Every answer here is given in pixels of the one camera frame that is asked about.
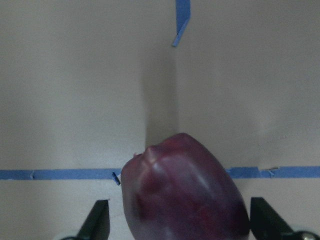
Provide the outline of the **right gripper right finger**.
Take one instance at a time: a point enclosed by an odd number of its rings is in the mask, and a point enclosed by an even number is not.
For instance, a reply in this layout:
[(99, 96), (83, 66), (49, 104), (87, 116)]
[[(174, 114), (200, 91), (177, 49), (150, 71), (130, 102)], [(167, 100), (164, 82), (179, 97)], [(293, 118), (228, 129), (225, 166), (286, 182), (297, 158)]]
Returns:
[(289, 240), (293, 229), (263, 197), (250, 200), (250, 229), (256, 240)]

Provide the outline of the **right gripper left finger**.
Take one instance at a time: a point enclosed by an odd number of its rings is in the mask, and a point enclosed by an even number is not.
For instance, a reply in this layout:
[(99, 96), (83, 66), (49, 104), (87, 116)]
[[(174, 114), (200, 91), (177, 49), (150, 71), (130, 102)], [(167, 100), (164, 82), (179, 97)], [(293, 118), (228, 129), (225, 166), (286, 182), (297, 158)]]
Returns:
[(109, 201), (97, 200), (79, 232), (78, 240), (107, 240), (110, 235), (110, 212)]

